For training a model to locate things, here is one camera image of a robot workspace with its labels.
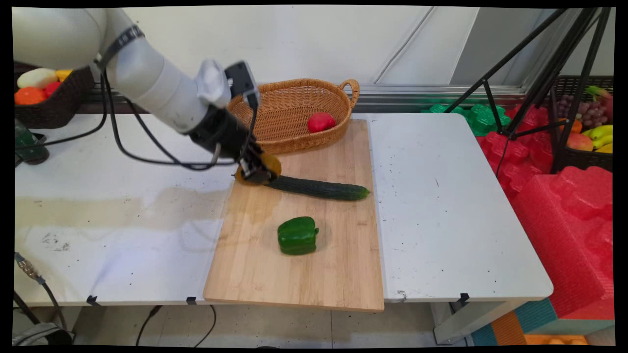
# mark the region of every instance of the tile floor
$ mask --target tile floor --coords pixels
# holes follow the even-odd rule
[[[75,344],[134,345],[152,307],[84,307]],[[387,304],[382,313],[215,305],[216,326],[200,347],[434,347],[430,305]],[[167,306],[149,321],[140,345],[192,347],[207,333],[208,305]],[[464,346],[461,340],[455,346]]]

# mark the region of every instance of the white robotic arm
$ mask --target white robotic arm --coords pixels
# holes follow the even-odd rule
[[[146,41],[122,9],[11,10],[16,61],[70,69],[85,67],[100,55],[105,66],[101,61],[99,67],[106,67],[118,92],[209,151],[220,143],[221,156],[241,155],[248,130],[224,107],[232,94],[242,94],[250,105],[261,102],[246,62],[225,71],[215,61],[205,60],[192,80]],[[234,80],[231,88],[229,72]],[[236,80],[243,84],[236,85]],[[275,178],[259,158],[261,148],[253,142],[251,149],[242,154],[244,178],[253,182]]]

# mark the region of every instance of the orange box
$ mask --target orange box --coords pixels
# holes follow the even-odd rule
[[[498,345],[526,345],[526,338],[514,311],[491,323]]]

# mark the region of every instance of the cucumber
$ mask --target cucumber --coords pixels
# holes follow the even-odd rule
[[[284,175],[280,175],[266,186],[285,192],[301,193],[332,200],[355,201],[362,200],[369,195],[369,190],[359,185],[319,182]]]

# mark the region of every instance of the white table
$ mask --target white table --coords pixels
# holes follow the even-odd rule
[[[99,119],[78,114],[64,128],[36,132],[51,141]],[[468,305],[437,320],[443,343],[552,293],[462,116],[354,119],[369,122],[386,301],[446,305],[468,293]],[[210,159],[153,116],[144,120],[179,159]],[[118,125],[129,151],[165,159],[133,116],[119,115]],[[101,305],[186,304],[188,297],[207,303],[202,290],[234,167],[195,172],[131,160],[117,149],[109,121],[49,150],[48,161],[15,171],[16,251],[36,265],[61,305],[86,305],[90,295]],[[17,266],[14,278],[26,303],[50,304]]]

